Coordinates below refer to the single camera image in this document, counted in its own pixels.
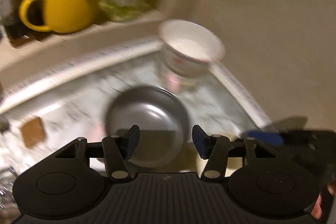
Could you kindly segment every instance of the hand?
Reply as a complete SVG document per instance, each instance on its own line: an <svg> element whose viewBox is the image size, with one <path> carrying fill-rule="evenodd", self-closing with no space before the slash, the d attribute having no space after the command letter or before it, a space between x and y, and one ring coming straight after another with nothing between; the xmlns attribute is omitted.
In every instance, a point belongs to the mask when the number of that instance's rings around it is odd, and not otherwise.
<svg viewBox="0 0 336 224"><path fill-rule="evenodd" d="M336 193L336 182L328 185L328 191L332 196L335 195L335 193ZM319 219L322 216L321 201L322 201L322 198L321 198L321 195L319 195L319 197L318 197L318 199L315 203L315 206L314 206L314 208L311 212L311 215L315 219Z"/></svg>

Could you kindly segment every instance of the yellow mug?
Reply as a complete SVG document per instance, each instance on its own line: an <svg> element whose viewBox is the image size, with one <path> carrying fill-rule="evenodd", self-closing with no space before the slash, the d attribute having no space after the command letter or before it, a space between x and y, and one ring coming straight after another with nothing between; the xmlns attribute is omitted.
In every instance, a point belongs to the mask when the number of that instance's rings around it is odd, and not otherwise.
<svg viewBox="0 0 336 224"><path fill-rule="evenodd" d="M71 33L93 23L97 14L97 0L43 0L43 21L37 26L29 22L28 8L36 0L23 0L19 8L21 21L39 32Z"/></svg>

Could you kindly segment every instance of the marble countertop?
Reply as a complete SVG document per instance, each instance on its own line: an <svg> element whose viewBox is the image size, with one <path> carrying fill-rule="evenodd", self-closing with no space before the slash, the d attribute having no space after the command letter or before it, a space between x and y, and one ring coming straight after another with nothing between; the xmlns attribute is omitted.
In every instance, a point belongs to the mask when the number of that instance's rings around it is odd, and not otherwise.
<svg viewBox="0 0 336 224"><path fill-rule="evenodd" d="M56 87L4 113L11 130L0 136L0 169L12 166L20 174L79 136L88 142L101 141L105 136L104 115L114 98L133 86L161 85L157 61L158 54L151 53L113 65ZM195 90L184 91L178 97L188 110L191 126L199 124L208 134L234 136L256 127L211 73ZM28 149L21 140L20 127L35 116L42 118L46 138ZM194 161L198 155L195 150L192 154ZM104 169L98 160L91 160L90 165L99 171ZM188 164L185 166L188 170L194 169Z"/></svg>

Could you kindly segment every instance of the beige wall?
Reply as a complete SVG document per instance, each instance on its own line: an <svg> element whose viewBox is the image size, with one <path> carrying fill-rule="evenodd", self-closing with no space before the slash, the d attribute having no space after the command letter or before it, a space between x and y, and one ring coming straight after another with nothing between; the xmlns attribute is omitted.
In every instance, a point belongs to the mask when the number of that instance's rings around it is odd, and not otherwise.
<svg viewBox="0 0 336 224"><path fill-rule="evenodd" d="M223 40L224 64L273 121L336 130L336 0L197 0L185 17Z"/></svg>

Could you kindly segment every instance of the shelf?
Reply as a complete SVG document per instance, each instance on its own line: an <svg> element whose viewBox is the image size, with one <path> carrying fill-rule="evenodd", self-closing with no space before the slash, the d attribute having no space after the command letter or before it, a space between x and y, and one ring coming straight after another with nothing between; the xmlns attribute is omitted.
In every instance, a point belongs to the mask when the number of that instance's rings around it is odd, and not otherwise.
<svg viewBox="0 0 336 224"><path fill-rule="evenodd" d="M43 54L43 51L49 48L57 48L57 50L62 50L62 45L64 46L64 50L67 50L68 45L66 45L69 41L78 39L78 38L85 38L88 35L98 34L101 32L108 32L109 30L118 29L118 28L126 28L128 26L137 25L146 22L154 22L154 21L161 21L164 20L164 16L157 10L150 10L149 12L145 13L143 16L128 21L126 23L115 23L115 22L105 22L101 25L93 24L90 27L76 32L72 34L65 34L65 35L56 35L51 34L50 36L40 41L32 41L27 43L20 48L13 48L7 37L3 37L0 41L0 72L6 70L7 68L11 67L12 65L27 59L31 58L34 55Z"/></svg>

